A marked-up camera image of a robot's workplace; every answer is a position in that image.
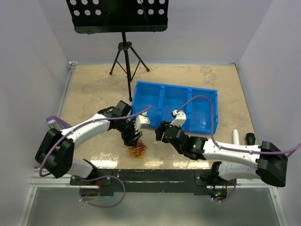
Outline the blue three-compartment plastic bin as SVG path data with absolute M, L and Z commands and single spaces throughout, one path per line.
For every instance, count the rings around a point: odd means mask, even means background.
M 151 105 L 147 111 L 150 119 L 148 128 L 157 129 L 161 121 L 173 120 L 173 110 L 178 110 L 191 98 L 199 95 L 204 97 L 192 100 L 182 109 L 187 118 L 182 129 L 204 135 L 215 133 L 219 121 L 218 91 L 215 89 L 138 81 L 132 101 L 132 114 Z

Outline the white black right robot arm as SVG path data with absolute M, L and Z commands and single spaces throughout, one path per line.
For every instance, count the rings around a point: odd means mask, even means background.
M 213 160 L 209 181 L 220 185 L 233 179 L 261 179 L 270 186 L 284 187 L 288 157 L 271 142 L 261 145 L 216 143 L 206 137 L 188 136 L 180 127 L 162 121 L 156 140 L 171 144 L 191 160 Z

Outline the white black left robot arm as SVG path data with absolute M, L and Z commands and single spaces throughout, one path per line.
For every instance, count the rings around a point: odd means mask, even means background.
M 94 136 L 116 129 L 126 146 L 137 146 L 143 125 L 149 119 L 142 114 L 129 116 L 132 107 L 124 101 L 98 111 L 92 118 L 62 130 L 49 129 L 35 155 L 41 169 L 46 169 L 55 178 L 66 174 L 80 177 L 87 185 L 97 181 L 97 168 L 87 160 L 74 158 L 74 150 Z

